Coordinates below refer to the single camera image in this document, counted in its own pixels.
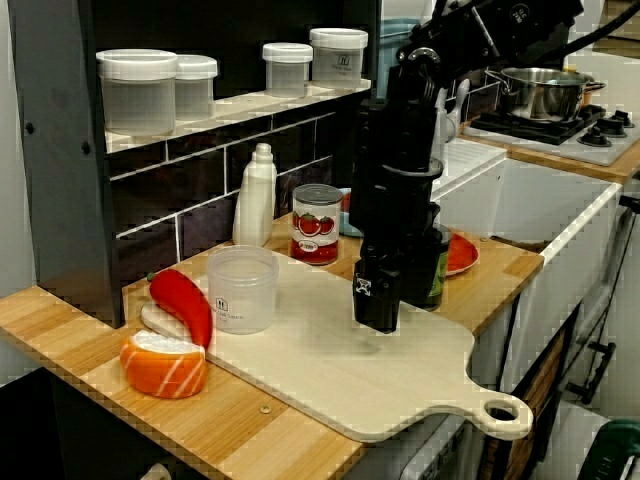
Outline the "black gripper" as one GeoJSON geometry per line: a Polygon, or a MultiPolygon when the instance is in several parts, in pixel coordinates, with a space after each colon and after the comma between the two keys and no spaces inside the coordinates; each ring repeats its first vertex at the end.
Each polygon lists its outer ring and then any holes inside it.
{"type": "Polygon", "coordinates": [[[370,162],[355,166],[349,215],[351,225],[363,234],[353,278],[358,323],[378,332],[396,330],[400,270],[414,261],[439,212],[431,193],[442,174],[440,162],[415,171],[370,162]],[[389,270],[386,290],[381,269],[389,270]]]}

